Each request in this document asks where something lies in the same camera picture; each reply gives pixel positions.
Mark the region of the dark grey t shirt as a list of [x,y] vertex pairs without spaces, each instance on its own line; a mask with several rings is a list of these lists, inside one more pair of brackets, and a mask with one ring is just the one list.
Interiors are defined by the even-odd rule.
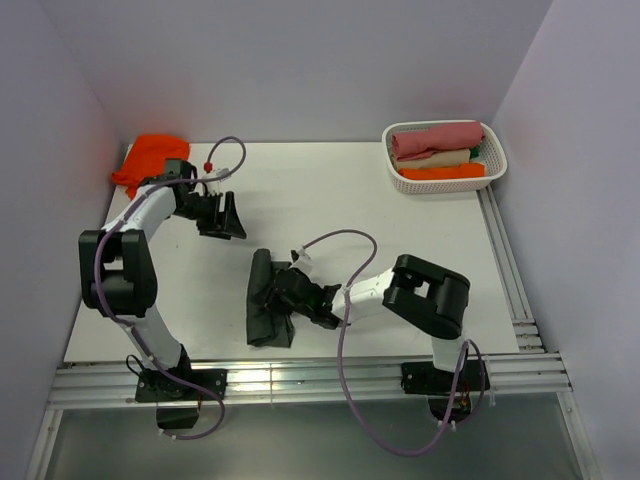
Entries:
[[276,267],[268,249],[254,252],[246,293],[246,343],[255,348],[290,348],[295,327],[288,313],[266,306],[267,294],[275,277]]

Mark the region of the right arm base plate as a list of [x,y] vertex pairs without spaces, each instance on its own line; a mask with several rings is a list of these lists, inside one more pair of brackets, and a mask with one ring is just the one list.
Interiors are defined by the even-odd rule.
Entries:
[[[427,397],[431,414],[444,419],[454,374],[437,370],[432,362],[405,362],[401,364],[401,388],[407,395]],[[459,374],[449,422],[464,422],[474,411],[472,395],[491,387],[484,362],[467,360]]]

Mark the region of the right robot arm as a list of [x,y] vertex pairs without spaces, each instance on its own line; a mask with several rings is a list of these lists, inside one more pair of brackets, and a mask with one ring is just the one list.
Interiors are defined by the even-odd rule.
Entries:
[[358,320],[392,313],[428,335],[429,363],[402,368],[407,394],[444,396],[468,374],[463,352],[463,317],[470,281],[461,274],[409,254],[394,266],[352,286],[321,286],[310,279],[312,260],[293,251],[290,262],[272,262],[249,299],[273,319],[295,313],[313,324],[336,330]]

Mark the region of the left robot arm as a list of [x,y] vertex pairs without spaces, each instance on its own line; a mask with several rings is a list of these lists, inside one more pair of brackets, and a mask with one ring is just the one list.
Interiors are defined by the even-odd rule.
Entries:
[[223,240],[246,239],[235,195],[220,192],[228,169],[200,178],[186,160],[169,159],[160,175],[145,178],[128,206],[99,230],[78,240],[84,304],[118,325],[137,350],[139,382],[161,399],[199,394],[183,344],[169,331],[156,305],[158,279],[149,242],[161,224],[177,216],[198,233]]

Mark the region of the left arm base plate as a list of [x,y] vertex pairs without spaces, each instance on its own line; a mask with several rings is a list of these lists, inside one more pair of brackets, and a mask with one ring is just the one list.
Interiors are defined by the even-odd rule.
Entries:
[[[225,369],[196,369],[187,380],[224,398],[227,386]],[[156,424],[169,430],[190,430],[199,419],[201,403],[208,395],[167,378],[157,370],[143,369],[139,374],[135,402],[156,404]]]

